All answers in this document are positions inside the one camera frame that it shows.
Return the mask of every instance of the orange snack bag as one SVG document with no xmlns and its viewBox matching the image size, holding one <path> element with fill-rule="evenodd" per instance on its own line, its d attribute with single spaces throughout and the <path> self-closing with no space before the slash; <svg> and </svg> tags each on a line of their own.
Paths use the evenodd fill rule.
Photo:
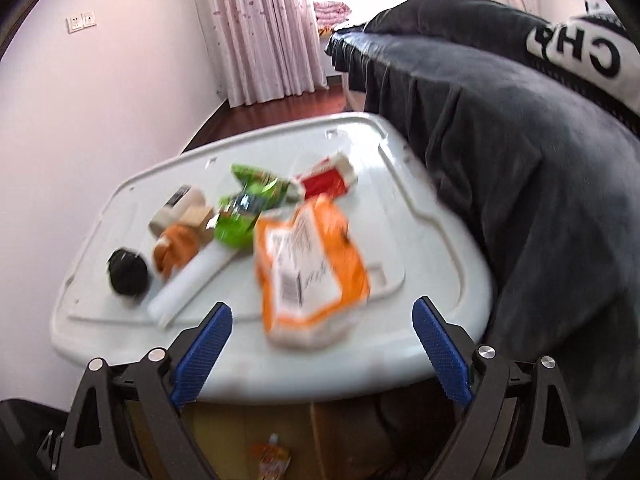
<svg viewBox="0 0 640 480">
<path fill-rule="evenodd" d="M 318 348 L 343 336 L 369 297 L 369 277 L 348 220 L 326 195 L 290 221 L 260 217 L 254 229 L 262 321 L 282 344 Z"/>
<path fill-rule="evenodd" d="M 268 444 L 254 444 L 249 453 L 258 458 L 258 480 L 282 480 L 291 457 L 289 451 L 278 446 L 278 435 L 273 433 Z"/>
</svg>

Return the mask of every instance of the pink folded blanket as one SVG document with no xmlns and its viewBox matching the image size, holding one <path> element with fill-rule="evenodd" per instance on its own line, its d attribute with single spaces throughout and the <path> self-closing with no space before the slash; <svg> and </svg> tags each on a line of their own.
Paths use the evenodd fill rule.
<svg viewBox="0 0 640 480">
<path fill-rule="evenodd" d="M 351 9 L 344 2 L 314 2 L 318 28 L 334 28 L 339 23 L 346 22 Z"/>
</svg>

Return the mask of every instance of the black ball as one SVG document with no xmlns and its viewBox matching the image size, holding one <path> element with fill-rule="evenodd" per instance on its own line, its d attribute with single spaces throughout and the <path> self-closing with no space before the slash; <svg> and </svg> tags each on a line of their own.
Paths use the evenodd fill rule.
<svg viewBox="0 0 640 480">
<path fill-rule="evenodd" d="M 109 258 L 108 268 L 111 287 L 118 294 L 137 296 L 149 288 L 149 271 L 139 254 L 119 248 Z"/>
</svg>

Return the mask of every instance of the metal screw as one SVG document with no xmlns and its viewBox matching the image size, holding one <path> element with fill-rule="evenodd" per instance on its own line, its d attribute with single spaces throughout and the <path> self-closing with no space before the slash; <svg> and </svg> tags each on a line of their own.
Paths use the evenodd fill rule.
<svg viewBox="0 0 640 480">
<path fill-rule="evenodd" d="M 549 370 L 556 367 L 556 360 L 552 357 L 549 357 L 548 355 L 545 355 L 542 359 L 540 359 L 540 361 L 542 361 L 543 367 L 549 368 Z"/>
<path fill-rule="evenodd" d="M 489 345 L 482 345 L 478 349 L 478 353 L 485 359 L 493 359 L 495 357 L 495 350 Z"/>
<path fill-rule="evenodd" d="M 162 361 L 165 355 L 166 353 L 162 348 L 154 348 L 151 352 L 149 352 L 147 357 L 149 358 L 150 361 L 157 363 L 158 361 Z"/>
<path fill-rule="evenodd" d="M 89 370 L 92 372 L 97 372 L 100 368 L 102 368 L 102 359 L 99 357 L 92 359 L 91 362 L 89 362 Z"/>
</svg>

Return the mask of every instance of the red package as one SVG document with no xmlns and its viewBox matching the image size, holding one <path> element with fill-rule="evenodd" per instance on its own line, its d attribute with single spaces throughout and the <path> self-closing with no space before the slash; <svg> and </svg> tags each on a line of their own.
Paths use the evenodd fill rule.
<svg viewBox="0 0 640 480">
<path fill-rule="evenodd" d="M 322 193 L 333 199 L 347 193 L 358 177 L 349 158 L 343 152 L 336 152 L 299 175 L 298 181 L 305 189 L 305 200 Z"/>
</svg>

